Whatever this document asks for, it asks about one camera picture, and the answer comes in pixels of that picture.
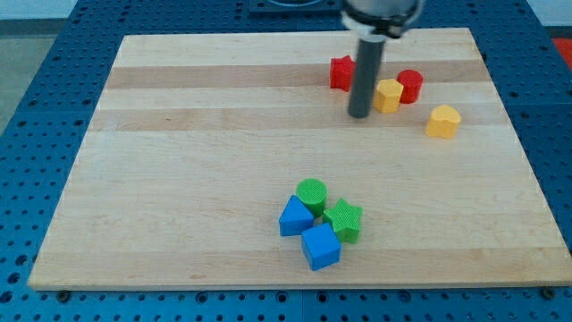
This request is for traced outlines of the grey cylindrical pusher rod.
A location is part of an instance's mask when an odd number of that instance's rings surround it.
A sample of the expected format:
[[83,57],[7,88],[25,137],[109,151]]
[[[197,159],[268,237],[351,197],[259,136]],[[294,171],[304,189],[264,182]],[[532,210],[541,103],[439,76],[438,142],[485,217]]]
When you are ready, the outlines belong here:
[[370,114],[383,48],[383,41],[358,41],[348,106],[348,113],[353,118],[364,119]]

